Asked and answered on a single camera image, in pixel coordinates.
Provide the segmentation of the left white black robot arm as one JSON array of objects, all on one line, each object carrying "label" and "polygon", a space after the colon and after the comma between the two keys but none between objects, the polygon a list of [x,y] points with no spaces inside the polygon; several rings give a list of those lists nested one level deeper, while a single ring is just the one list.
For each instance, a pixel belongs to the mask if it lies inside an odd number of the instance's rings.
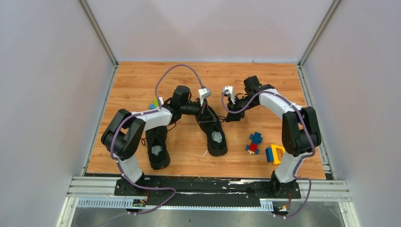
[{"label": "left white black robot arm", "polygon": [[120,109],[101,136],[101,143],[110,152],[111,158],[126,179],[127,190],[133,195],[144,192],[145,183],[139,167],[136,151],[143,132],[171,125],[180,120],[182,114],[198,115],[206,107],[206,99],[211,96],[209,88],[198,90],[198,102],[190,101],[191,91],[186,86],[177,86],[170,99],[158,108],[143,112]]}]

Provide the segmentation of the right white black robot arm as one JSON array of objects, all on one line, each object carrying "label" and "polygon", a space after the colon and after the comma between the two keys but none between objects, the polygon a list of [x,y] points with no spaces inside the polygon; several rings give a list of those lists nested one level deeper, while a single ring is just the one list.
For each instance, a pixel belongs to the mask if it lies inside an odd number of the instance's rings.
[{"label": "right white black robot arm", "polygon": [[228,122],[244,118],[246,110],[263,106],[271,110],[282,121],[282,144],[285,150],[281,163],[272,174],[274,180],[270,191],[275,197],[283,197],[289,191],[289,182],[297,179],[296,174],[307,157],[315,154],[322,136],[313,107],[302,107],[282,96],[272,85],[262,85],[257,76],[244,80],[245,95],[238,98],[232,86],[222,89],[222,97],[228,97],[223,105]]}]

